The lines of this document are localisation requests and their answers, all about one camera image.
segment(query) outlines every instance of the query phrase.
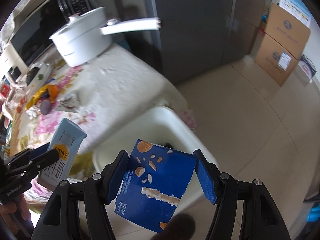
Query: white pot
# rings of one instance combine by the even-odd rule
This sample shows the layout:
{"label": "white pot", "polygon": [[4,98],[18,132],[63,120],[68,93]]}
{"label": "white pot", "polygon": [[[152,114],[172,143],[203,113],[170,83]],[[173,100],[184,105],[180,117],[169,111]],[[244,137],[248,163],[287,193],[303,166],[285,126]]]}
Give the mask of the white pot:
{"label": "white pot", "polygon": [[160,28],[159,18],[125,22],[113,20],[108,22],[110,26],[107,26],[104,7],[81,16],[73,15],[69,19],[69,23],[52,34],[50,39],[71,67],[88,62],[110,47],[112,38],[109,34]]}

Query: purple round object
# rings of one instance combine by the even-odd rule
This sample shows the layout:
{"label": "purple round object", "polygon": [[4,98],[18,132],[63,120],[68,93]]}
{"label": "purple round object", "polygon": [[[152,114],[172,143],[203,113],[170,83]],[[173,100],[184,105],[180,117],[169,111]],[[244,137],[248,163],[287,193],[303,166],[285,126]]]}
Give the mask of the purple round object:
{"label": "purple round object", "polygon": [[51,103],[49,100],[43,100],[40,105],[40,113],[43,115],[47,115],[51,111]]}

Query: black screen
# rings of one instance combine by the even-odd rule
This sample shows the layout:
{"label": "black screen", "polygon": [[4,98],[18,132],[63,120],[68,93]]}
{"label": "black screen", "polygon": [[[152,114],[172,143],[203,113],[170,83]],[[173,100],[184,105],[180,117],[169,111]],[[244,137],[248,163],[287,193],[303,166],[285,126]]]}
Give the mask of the black screen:
{"label": "black screen", "polygon": [[11,43],[26,65],[30,66],[52,44],[49,37],[66,23],[57,0],[50,0],[23,23]]}

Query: pot lid knob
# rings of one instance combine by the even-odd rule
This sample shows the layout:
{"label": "pot lid knob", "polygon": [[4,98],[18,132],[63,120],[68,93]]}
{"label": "pot lid knob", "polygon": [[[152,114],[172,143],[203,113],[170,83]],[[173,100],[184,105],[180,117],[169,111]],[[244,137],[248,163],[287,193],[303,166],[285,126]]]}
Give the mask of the pot lid knob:
{"label": "pot lid knob", "polygon": [[80,16],[78,13],[75,13],[74,15],[71,15],[68,19],[69,19],[69,23],[75,22],[77,19],[79,19]]}
{"label": "pot lid knob", "polygon": [[112,18],[110,20],[107,20],[107,26],[115,25],[119,22],[120,22],[120,20],[118,18]]}

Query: pot lid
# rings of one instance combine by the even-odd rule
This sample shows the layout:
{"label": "pot lid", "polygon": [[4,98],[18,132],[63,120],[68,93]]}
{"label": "pot lid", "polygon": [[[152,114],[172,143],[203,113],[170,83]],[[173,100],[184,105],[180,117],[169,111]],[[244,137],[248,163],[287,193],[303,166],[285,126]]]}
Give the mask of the pot lid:
{"label": "pot lid", "polygon": [[100,14],[103,13],[104,14],[104,7],[99,7],[96,9],[93,9],[89,12],[86,12],[82,15],[79,15],[78,13],[72,15],[69,17],[69,22],[64,25],[63,27],[61,27],[59,30],[57,30],[54,34],[52,34],[50,36],[50,38],[53,36],[58,36],[62,33],[64,33],[65,31],[71,29],[72,27],[74,27],[75,25],[78,25],[79,23],[84,22],[85,20],[87,20],[88,18],[94,17],[94,15],[96,14]]}

